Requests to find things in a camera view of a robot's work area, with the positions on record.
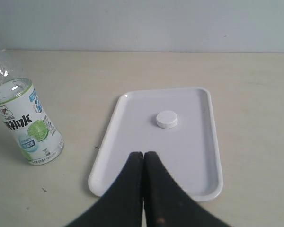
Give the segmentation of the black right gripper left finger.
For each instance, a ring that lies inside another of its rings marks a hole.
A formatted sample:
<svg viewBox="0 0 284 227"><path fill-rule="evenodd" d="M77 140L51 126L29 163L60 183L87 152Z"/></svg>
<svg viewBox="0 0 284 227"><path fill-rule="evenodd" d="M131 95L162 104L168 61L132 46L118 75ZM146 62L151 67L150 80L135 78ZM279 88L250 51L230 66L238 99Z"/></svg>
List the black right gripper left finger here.
<svg viewBox="0 0 284 227"><path fill-rule="evenodd" d="M103 196L69 227L140 227L143 196L141 192L143 153L132 152Z"/></svg>

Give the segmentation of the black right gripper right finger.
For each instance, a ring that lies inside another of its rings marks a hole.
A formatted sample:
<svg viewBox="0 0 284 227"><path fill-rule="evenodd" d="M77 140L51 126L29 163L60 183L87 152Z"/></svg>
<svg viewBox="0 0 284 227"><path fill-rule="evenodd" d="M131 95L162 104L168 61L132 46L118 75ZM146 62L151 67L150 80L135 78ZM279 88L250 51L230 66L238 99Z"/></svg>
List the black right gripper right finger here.
<svg viewBox="0 0 284 227"><path fill-rule="evenodd" d="M171 177L158 154L144 155L144 209L148 227L228 227L191 199Z"/></svg>

